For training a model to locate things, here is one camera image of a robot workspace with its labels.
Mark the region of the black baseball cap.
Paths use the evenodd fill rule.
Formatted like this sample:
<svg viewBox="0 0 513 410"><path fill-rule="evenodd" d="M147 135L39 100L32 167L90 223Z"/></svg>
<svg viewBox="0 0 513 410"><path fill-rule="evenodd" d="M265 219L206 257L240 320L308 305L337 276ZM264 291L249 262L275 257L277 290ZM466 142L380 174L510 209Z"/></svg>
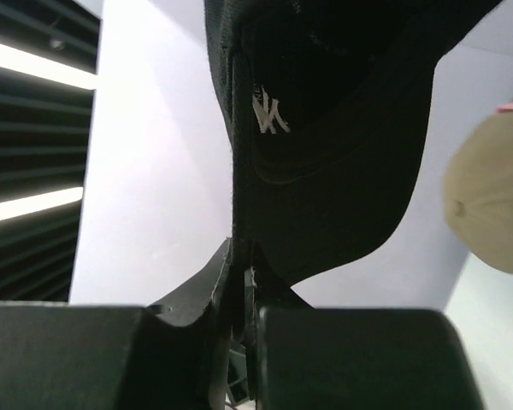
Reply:
<svg viewBox="0 0 513 410"><path fill-rule="evenodd" d="M397 229L439 60L494 1L208 1L210 72L233 151L231 263L287 284Z"/></svg>

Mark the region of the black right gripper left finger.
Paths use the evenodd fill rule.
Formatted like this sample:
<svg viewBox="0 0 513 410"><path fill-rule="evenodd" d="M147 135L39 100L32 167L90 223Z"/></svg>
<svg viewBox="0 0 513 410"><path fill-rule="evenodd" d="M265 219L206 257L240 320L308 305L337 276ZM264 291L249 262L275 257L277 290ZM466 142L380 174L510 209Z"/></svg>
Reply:
<svg viewBox="0 0 513 410"><path fill-rule="evenodd" d="M0 302L0 409L221 409L230 244L148 307Z"/></svg>

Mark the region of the beige baseball cap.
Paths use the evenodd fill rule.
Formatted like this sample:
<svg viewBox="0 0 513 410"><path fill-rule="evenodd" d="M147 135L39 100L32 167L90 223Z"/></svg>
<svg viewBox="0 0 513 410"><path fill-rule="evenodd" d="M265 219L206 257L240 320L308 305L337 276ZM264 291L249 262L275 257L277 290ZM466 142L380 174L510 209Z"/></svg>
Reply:
<svg viewBox="0 0 513 410"><path fill-rule="evenodd" d="M444 218L488 266L513 274L513 112L482 121L445 170Z"/></svg>

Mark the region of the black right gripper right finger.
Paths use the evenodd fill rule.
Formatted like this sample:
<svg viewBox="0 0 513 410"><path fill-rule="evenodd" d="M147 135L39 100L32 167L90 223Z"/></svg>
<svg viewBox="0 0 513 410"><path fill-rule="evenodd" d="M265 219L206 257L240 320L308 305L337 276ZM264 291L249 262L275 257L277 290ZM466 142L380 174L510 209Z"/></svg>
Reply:
<svg viewBox="0 0 513 410"><path fill-rule="evenodd" d="M420 308L314 308L259 246L245 271L245 352L260 409L481 409L452 323Z"/></svg>

